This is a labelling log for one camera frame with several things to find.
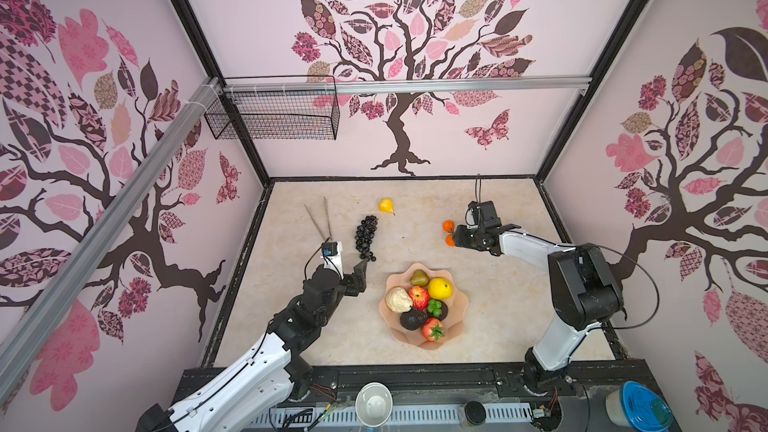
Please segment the orange tangerine pair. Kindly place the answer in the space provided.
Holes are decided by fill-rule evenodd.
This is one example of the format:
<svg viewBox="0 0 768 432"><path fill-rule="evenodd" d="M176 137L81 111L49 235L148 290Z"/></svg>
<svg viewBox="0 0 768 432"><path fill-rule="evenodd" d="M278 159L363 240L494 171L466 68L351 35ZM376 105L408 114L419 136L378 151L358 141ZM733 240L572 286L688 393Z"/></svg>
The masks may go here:
<svg viewBox="0 0 768 432"><path fill-rule="evenodd" d="M449 247L455 246L455 241L453 234L455 232L456 226L455 223L452 220L446 220L442 224L442 229L446 233L445 242Z"/></svg>

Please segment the cream white pear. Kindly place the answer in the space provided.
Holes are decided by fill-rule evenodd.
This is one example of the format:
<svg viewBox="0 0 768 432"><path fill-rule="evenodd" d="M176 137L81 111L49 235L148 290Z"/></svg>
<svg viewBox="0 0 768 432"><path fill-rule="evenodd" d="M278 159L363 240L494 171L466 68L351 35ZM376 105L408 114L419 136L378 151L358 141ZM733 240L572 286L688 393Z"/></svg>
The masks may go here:
<svg viewBox="0 0 768 432"><path fill-rule="evenodd" d="M393 287L385 296L385 305L394 313L405 313L413 308L413 299L403 287Z"/></svg>

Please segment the brown green pear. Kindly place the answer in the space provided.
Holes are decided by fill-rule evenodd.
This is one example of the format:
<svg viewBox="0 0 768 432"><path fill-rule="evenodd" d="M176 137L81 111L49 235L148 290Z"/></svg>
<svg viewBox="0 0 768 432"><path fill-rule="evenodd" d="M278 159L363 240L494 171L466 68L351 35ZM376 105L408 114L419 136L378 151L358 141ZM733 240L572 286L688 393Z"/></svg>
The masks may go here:
<svg viewBox="0 0 768 432"><path fill-rule="evenodd" d="M417 269L413 273L413 275L412 275L412 277L410 279L410 284L412 286L418 286L418 287L422 287L422 288L426 288L428 286L429 282L430 282L430 277L422 269Z"/></svg>

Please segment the red apple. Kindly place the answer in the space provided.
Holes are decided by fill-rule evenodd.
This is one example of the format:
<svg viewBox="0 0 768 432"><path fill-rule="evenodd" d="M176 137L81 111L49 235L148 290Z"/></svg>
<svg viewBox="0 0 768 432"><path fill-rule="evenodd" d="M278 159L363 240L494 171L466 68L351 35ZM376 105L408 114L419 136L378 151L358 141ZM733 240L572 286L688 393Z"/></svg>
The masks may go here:
<svg viewBox="0 0 768 432"><path fill-rule="evenodd" d="M425 311L427 309L431 297L426 288L415 285L408 290L408 294L412 300L412 306L415 309L421 311Z"/></svg>

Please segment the large yellow lemon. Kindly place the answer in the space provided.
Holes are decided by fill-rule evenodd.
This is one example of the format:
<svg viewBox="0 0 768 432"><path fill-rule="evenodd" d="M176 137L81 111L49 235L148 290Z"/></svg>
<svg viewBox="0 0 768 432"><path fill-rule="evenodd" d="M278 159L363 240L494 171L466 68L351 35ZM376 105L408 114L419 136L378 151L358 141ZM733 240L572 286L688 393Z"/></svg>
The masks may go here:
<svg viewBox="0 0 768 432"><path fill-rule="evenodd" d="M432 299L445 301L453 296L453 284L444 277L435 277L429 281L427 291Z"/></svg>

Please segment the dark avocado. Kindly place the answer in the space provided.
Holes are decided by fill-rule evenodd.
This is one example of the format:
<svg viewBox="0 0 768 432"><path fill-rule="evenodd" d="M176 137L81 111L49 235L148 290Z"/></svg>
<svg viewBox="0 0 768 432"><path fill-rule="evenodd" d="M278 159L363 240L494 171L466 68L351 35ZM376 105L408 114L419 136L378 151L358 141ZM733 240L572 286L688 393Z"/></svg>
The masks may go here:
<svg viewBox="0 0 768 432"><path fill-rule="evenodd" d="M427 320L428 315L415 308L400 314L400 325L408 331L420 330Z"/></svg>

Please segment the dark purple mangosteen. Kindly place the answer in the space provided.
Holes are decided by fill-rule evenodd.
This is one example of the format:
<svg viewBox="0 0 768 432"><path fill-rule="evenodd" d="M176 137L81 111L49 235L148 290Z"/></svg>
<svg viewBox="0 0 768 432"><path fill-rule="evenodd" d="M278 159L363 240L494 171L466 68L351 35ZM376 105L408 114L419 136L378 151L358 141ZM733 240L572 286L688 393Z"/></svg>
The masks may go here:
<svg viewBox="0 0 768 432"><path fill-rule="evenodd" d="M439 321L444 321L448 315L448 305L441 300L430 299L426 307L426 313L429 318L435 318Z"/></svg>

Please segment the pink scalloped fruit bowl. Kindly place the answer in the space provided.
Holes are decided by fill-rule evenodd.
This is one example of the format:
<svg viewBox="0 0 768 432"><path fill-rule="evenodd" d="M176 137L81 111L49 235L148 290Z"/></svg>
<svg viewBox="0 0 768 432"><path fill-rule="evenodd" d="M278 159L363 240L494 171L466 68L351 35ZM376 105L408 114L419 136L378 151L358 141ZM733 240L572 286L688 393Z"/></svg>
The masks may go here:
<svg viewBox="0 0 768 432"><path fill-rule="evenodd" d="M418 290L410 296L415 287L411 283L414 276L425 276L427 282L443 279L451 286L451 295L435 299L427 296L428 287L422 286L422 295ZM414 263L405 272L387 278L379 312L397 341L424 350L438 350L463 334L468 307L468 296L459 290L449 271Z"/></svg>

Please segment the red strawberry fruit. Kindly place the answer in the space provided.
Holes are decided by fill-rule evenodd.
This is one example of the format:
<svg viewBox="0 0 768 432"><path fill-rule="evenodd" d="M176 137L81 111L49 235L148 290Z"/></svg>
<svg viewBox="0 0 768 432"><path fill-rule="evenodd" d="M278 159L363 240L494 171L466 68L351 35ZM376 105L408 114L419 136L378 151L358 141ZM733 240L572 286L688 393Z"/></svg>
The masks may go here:
<svg viewBox="0 0 768 432"><path fill-rule="evenodd" d="M421 333L428 342L438 342L445 336L444 325L437 318L429 318L421 327Z"/></svg>

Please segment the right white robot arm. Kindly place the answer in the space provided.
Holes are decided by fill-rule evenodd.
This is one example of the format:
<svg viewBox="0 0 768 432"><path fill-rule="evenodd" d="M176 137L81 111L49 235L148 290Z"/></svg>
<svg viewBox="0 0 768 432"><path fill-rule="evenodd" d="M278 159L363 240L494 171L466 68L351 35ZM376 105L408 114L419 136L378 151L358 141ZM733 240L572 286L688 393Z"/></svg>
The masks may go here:
<svg viewBox="0 0 768 432"><path fill-rule="evenodd" d="M514 225L459 225L451 237L459 248L516 257L548 273L555 315L526 351L521 371L532 395L543 395L562 381L585 338L624 309L620 280L597 244L559 244Z"/></svg>

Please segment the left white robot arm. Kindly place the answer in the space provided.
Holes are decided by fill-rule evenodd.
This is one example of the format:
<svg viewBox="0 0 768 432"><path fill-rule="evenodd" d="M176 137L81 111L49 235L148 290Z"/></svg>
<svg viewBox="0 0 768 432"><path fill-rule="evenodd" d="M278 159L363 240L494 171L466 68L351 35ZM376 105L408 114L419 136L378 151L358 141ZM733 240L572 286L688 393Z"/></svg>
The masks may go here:
<svg viewBox="0 0 768 432"><path fill-rule="evenodd" d="M302 398L312 367L301 357L321 335L346 296L366 290L368 262L353 272L328 261L303 282L303 291L268 323L264 334L233 364L186 398L164 409L155 404L138 431L240 431L289 397Z"/></svg>

